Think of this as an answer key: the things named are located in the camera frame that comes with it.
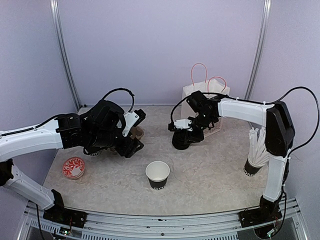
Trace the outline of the black paper coffee cup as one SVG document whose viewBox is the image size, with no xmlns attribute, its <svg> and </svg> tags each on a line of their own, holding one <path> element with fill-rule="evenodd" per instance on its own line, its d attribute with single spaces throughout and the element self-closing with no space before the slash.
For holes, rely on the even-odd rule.
<svg viewBox="0 0 320 240">
<path fill-rule="evenodd" d="M 149 184 L 154 190 L 162 190 L 170 175 L 170 167 L 163 161 L 153 161 L 145 169 Z"/>
</svg>

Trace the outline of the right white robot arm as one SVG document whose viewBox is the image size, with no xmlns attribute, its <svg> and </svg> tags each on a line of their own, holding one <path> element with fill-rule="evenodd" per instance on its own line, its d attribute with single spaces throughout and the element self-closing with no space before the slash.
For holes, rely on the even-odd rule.
<svg viewBox="0 0 320 240">
<path fill-rule="evenodd" d="M 254 175 L 267 164 L 267 182 L 262 198 L 271 203 L 278 200 L 283 194 L 287 162 L 295 137 L 287 105 L 283 101 L 253 102 L 224 94 L 208 98 L 199 90 L 187 96 L 185 102 L 196 115 L 174 122 L 178 129 L 175 136 L 182 149 L 203 141 L 204 131 L 220 118 L 233 118 L 260 126 L 249 135 L 251 144 L 244 171 Z"/>
</svg>

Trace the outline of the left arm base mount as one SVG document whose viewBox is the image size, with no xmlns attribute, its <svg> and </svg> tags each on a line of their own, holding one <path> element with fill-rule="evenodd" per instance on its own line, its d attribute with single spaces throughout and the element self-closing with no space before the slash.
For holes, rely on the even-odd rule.
<svg viewBox="0 0 320 240">
<path fill-rule="evenodd" d="M 70 227 L 84 228 L 87 213 L 68 208 L 50 208 L 44 211 L 43 218 Z"/>
</svg>

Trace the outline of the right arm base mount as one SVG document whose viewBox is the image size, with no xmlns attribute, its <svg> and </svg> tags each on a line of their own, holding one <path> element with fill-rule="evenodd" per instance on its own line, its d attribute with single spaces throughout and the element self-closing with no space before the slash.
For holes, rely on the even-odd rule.
<svg viewBox="0 0 320 240">
<path fill-rule="evenodd" d="M 279 207 L 272 213 L 266 208 L 261 207 L 253 209 L 246 208 L 245 210 L 240 211 L 238 216 L 242 228 L 272 222 L 283 217 Z"/>
</svg>

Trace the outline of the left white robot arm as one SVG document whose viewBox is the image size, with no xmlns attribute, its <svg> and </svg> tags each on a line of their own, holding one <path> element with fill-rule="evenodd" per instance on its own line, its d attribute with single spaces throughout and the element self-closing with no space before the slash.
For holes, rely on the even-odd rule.
<svg viewBox="0 0 320 240">
<path fill-rule="evenodd" d="M 82 147 L 86 155 L 109 148 L 130 158 L 144 145 L 132 138 L 132 128 L 146 118 L 142 109 L 125 112 L 119 105 L 100 100 L 89 111 L 59 114 L 43 124 L 0 133 L 0 184 L 34 202 L 63 223 L 70 218 L 61 194 L 27 177 L 13 158 L 51 149 Z"/>
</svg>

